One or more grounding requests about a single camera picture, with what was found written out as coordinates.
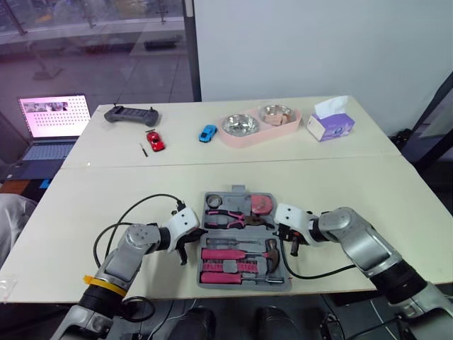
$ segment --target laptop keyboard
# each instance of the laptop keyboard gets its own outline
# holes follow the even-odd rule
[[[74,144],[44,144],[34,145],[24,156],[24,161],[38,161],[46,159],[64,159]]]

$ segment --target white cloth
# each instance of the white cloth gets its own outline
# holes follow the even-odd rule
[[[0,193],[0,268],[37,203],[13,193]]]

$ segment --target gray toolbox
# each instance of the gray toolbox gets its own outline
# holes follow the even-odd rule
[[[198,285],[203,288],[288,291],[289,274],[274,235],[277,203],[270,193],[205,194],[200,238]]]

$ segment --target white wall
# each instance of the white wall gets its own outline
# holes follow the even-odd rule
[[[452,0],[195,0],[203,101],[353,95],[388,135],[453,70]]]

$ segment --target yellow ring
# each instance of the yellow ring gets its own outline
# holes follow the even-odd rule
[[[122,297],[126,296],[126,293],[127,293],[126,290],[118,287],[117,285],[114,285],[114,284],[106,282],[106,281],[99,280],[98,278],[94,278],[93,276],[85,275],[84,281],[87,285],[98,285],[99,287],[109,289],[109,290],[117,293],[118,295],[121,295]]]

